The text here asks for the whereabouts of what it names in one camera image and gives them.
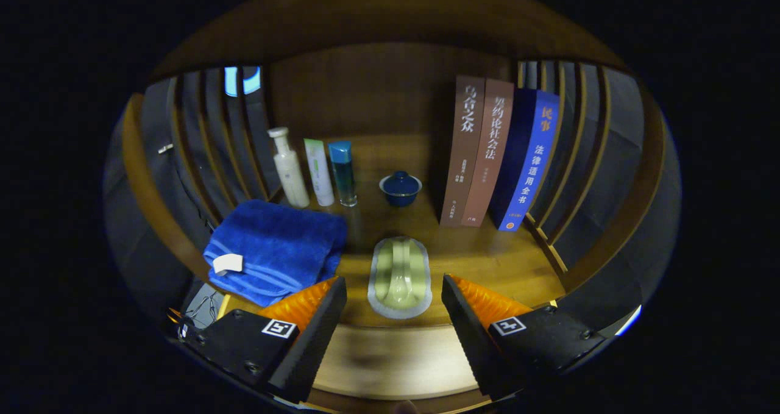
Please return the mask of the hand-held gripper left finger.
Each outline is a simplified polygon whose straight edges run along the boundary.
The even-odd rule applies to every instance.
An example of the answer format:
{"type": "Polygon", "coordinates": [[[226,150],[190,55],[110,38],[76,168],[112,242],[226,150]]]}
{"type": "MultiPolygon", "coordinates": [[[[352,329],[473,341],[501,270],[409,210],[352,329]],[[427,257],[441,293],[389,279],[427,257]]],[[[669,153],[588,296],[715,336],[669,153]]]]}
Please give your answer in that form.
{"type": "Polygon", "coordinates": [[[252,391],[305,402],[346,305],[346,282],[332,277],[251,312],[232,309],[206,328],[183,319],[183,344],[252,391]]]}

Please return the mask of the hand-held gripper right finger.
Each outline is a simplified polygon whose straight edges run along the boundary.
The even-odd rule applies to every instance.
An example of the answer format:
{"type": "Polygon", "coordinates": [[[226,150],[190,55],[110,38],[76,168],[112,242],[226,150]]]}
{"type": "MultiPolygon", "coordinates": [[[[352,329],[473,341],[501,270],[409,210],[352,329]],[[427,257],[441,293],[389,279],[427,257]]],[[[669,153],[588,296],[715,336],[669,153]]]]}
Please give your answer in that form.
{"type": "Polygon", "coordinates": [[[462,277],[444,276],[441,300],[480,392],[493,401],[553,387],[608,342],[557,306],[532,309],[462,277]]]}

